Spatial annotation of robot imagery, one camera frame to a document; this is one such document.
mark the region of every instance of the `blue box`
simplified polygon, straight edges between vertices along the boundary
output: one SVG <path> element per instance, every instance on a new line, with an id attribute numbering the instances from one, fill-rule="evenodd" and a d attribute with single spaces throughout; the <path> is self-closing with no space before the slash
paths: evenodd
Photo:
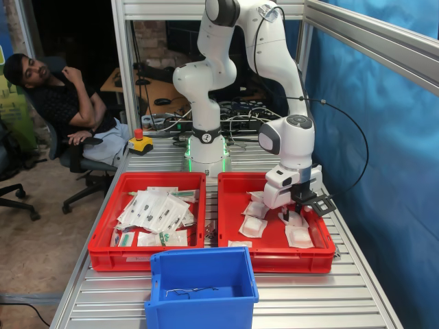
<path id="1" fill-rule="evenodd" d="M 148 329 L 251 329 L 259 294 L 247 247 L 161 252 L 151 273 Z"/>

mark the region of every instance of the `blue curtain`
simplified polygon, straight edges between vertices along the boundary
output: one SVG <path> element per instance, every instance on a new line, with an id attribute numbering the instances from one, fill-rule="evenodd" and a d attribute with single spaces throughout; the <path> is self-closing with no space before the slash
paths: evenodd
<path id="1" fill-rule="evenodd" d="M 438 37 L 437 0 L 329 3 Z M 350 114 L 369 142 L 361 182 L 335 202 L 405 328 L 439 328 L 439 98 L 314 29 L 310 97 Z M 349 187 L 366 152 L 342 114 L 312 104 L 314 156 L 330 193 Z"/>

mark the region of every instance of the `black office chair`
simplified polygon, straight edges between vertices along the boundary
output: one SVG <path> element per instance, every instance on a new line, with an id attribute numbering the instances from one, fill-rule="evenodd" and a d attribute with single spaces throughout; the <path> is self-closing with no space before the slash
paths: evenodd
<path id="1" fill-rule="evenodd" d="M 10 131 L 6 129 L 5 125 L 0 120 L 0 172 L 2 173 L 11 167 L 10 166 L 11 162 L 13 163 L 12 159 L 14 157 L 14 150 L 13 150 L 14 148 L 11 145 L 11 142 L 9 141 L 9 134 Z M 35 211 L 35 208 L 30 204 L 24 204 L 21 202 L 2 198 L 4 195 L 11 193 L 12 191 L 16 191 L 15 196 L 18 197 L 19 199 L 23 199 L 26 196 L 26 192 L 23 189 L 23 185 L 21 184 L 15 184 L 15 185 L 10 185 L 7 187 L 0 188 L 0 206 L 25 209 L 30 211 L 30 219 L 32 221 L 36 221 L 40 219 L 40 215 Z"/>
<path id="2" fill-rule="evenodd" d="M 61 72 L 61 70 L 66 66 L 66 62 L 61 57 L 46 57 L 39 58 L 42 62 L 47 64 L 50 71 Z M 32 98 L 24 91 L 27 99 L 33 105 L 35 110 L 38 112 L 38 108 L 35 106 Z M 51 145 L 49 151 L 49 158 L 55 160 L 60 159 L 62 166 L 70 168 L 72 173 L 86 173 L 85 175 L 77 178 L 77 180 L 84 178 L 86 182 L 86 188 L 74 196 L 68 198 L 64 201 L 62 205 L 62 211 L 64 214 L 71 212 L 70 205 L 77 200 L 82 199 L 88 195 L 96 193 L 98 191 L 103 191 L 106 194 L 112 181 L 112 176 L 109 176 L 108 172 L 115 172 L 116 167 L 109 164 L 85 159 L 82 156 L 84 145 L 97 145 L 102 143 L 102 139 L 99 138 L 86 138 L 79 145 L 69 145 L 67 139 L 62 139 L 61 134 L 59 134 L 54 126 L 46 121 L 47 127 L 49 128 L 51 136 Z M 92 171 L 104 171 L 105 174 L 102 176 L 91 175 Z"/>

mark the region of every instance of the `green poster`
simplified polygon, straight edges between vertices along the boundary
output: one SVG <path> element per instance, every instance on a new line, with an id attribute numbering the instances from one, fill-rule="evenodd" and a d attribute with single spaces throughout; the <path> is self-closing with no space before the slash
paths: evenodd
<path id="1" fill-rule="evenodd" d="M 34 126 L 29 116 L 25 95 L 19 87 L 11 85 L 3 75 L 5 59 L 12 55 L 12 46 L 0 6 L 0 117 L 19 142 L 21 149 L 36 149 Z"/>

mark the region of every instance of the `chair wheel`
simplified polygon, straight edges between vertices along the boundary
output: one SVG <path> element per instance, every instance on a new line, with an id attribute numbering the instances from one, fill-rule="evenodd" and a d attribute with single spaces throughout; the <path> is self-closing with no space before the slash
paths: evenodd
<path id="1" fill-rule="evenodd" d="M 16 190 L 15 196 L 19 199 L 24 199 L 24 197 L 26 196 L 26 192 L 25 190 Z"/>
<path id="2" fill-rule="evenodd" d="M 67 215 L 69 212 L 71 212 L 70 206 L 68 204 L 63 205 L 62 212 L 64 213 L 64 215 Z"/>
<path id="3" fill-rule="evenodd" d="M 38 221 L 40 218 L 41 218 L 41 216 L 37 212 L 31 212 L 30 213 L 30 219 L 32 221 Z"/>

